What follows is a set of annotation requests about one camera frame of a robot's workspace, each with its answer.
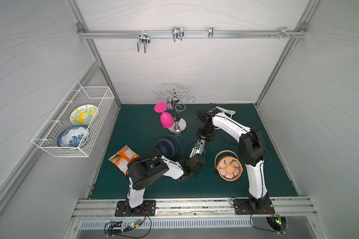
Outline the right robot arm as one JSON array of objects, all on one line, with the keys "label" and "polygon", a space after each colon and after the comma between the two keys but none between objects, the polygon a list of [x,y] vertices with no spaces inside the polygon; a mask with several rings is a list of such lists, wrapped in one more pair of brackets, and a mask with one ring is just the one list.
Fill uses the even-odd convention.
[{"label": "right robot arm", "polygon": [[249,205],[257,209],[269,200],[264,177],[265,147],[262,132],[257,128],[250,128],[235,121],[232,116],[235,111],[222,107],[211,110],[202,108],[197,111],[197,117],[204,123],[198,129],[199,139],[212,141],[218,129],[223,130],[238,142],[238,159],[246,167],[249,182]]}]

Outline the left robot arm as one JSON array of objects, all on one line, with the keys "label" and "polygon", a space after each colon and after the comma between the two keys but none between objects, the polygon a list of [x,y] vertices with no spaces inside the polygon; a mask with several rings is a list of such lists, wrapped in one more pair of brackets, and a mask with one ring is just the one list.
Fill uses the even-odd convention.
[{"label": "left robot arm", "polygon": [[190,178],[205,164],[205,158],[200,153],[181,161],[166,158],[158,149],[139,156],[127,165],[129,189],[127,203],[130,209],[143,204],[145,189],[162,176],[181,181]]}]

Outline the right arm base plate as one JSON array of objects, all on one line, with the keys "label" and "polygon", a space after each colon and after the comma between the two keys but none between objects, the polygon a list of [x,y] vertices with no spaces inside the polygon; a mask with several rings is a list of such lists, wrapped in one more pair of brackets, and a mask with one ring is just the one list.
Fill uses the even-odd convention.
[{"label": "right arm base plate", "polygon": [[231,198],[230,203],[236,215],[275,215],[275,208],[269,198]]}]

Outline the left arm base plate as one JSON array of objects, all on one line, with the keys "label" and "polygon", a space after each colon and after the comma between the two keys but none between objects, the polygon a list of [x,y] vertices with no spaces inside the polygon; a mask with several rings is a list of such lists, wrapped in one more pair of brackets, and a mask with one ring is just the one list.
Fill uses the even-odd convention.
[{"label": "left arm base plate", "polygon": [[156,201],[145,200],[140,206],[131,208],[129,202],[119,201],[116,206],[115,217],[143,217],[154,216],[156,213]]}]

